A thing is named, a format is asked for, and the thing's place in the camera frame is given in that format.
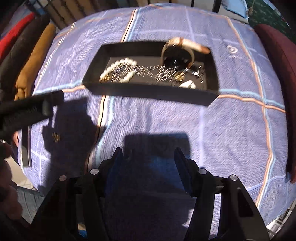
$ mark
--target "bed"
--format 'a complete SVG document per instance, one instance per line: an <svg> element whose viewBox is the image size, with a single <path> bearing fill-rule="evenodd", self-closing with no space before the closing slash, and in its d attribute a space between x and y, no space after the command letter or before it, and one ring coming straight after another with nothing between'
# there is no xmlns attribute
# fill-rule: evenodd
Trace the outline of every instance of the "bed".
<svg viewBox="0 0 296 241"><path fill-rule="evenodd" d="M209 107L95 96L82 84L101 45L172 37L211 48L220 95ZM93 14L57 34L33 95L60 89L65 103L55 108L54 118L30 128L32 167L22 167L23 172L46 194L61 175L82 175L110 158L116 147L122 148L120 181L104 205L114 240L183 239L194 200L178 176L176 147L214 175L236 174L266 224L296 198L285 169L288 140L281 85L248 25L178 4ZM55 142L55 134L60 141ZM18 158L21 163L20 150ZM219 196L213 236L218 219Z"/></svg>

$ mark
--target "screw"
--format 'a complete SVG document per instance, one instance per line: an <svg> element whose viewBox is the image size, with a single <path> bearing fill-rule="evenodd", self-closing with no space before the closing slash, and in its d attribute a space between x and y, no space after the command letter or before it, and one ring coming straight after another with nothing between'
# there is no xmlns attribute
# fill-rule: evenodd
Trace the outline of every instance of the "screw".
<svg viewBox="0 0 296 241"><path fill-rule="evenodd" d="M236 175L230 175L230 179L233 181L236 181L238 179L238 177Z"/></svg>
<svg viewBox="0 0 296 241"><path fill-rule="evenodd" d="M204 174L206 174L206 173L207 173L207 170L206 170L206 169L203 169L203 168L201 168L201 169L199 169L199 170L198 170L198 173L199 173L199 174L201 174L201 175L204 175Z"/></svg>
<svg viewBox="0 0 296 241"><path fill-rule="evenodd" d="M67 179L67 176L66 175L61 175L60 177L59 177L59 180L60 181L65 181Z"/></svg>
<svg viewBox="0 0 296 241"><path fill-rule="evenodd" d="M100 171L98 169L92 169L91 170L91 174L92 175L95 175L95 174L98 174Z"/></svg>

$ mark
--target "orange cloth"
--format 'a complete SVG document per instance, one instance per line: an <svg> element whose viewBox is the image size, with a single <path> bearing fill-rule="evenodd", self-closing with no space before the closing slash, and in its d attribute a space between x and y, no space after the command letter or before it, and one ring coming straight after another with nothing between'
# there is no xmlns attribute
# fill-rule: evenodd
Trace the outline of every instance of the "orange cloth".
<svg viewBox="0 0 296 241"><path fill-rule="evenodd" d="M44 29L28 61L16 80L15 88L17 89L17 93L15 95L15 100L24 99L31 95L32 84L38 75L48 49L56 35L55 31L56 27L51 23Z"/></svg>

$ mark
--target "bracelet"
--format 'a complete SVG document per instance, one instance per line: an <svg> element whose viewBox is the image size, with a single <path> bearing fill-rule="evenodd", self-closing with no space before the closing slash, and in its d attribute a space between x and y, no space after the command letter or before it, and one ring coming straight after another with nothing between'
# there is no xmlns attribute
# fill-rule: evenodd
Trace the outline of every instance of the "bracelet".
<svg viewBox="0 0 296 241"><path fill-rule="evenodd" d="M100 76L100 81L102 80L106 80L106 77L112 73L115 69L117 68L121 68L121 67L130 67L131 71L127 73L127 75L124 78L120 78L119 82L120 83L127 83L129 82L129 80L134 76L135 71L133 70L133 68L137 65L137 62L129 59L129 58L125 58L125 59L121 59L120 61L116 61L114 64L111 64L110 67L108 67Z"/></svg>
<svg viewBox="0 0 296 241"><path fill-rule="evenodd" d="M191 61L189 62L189 64L187 65L187 68L189 69L193 63L194 63L194 53L193 50L198 51L200 53L203 54L209 54L210 53L210 49L202 46L201 44L197 44L191 40L188 39L184 39L181 37L175 37L172 38L170 40L168 40L165 45L163 46L163 49L161 51L161 56L160 56L160 64L163 65L163 56L165 51L168 49L168 47L179 47L181 49L186 50L190 56L191 56Z"/></svg>

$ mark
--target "pearl bracelet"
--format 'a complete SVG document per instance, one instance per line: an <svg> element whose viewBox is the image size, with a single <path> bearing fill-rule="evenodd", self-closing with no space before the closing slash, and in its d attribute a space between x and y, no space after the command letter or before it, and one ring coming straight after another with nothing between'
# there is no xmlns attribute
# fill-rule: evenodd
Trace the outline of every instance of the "pearl bracelet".
<svg viewBox="0 0 296 241"><path fill-rule="evenodd" d="M118 61L118 60L115 61L115 63L111 64L111 66L109 66L106 70L104 70L104 72L100 76L100 81L104 80L108 76L108 74L110 74L112 71L114 71L120 65L136 66L137 62L132 59L129 59L129 58L121 59L120 61ZM129 80L134 76L134 74L135 74L135 71L130 71L124 78L120 78L119 82L120 83L129 82Z"/></svg>

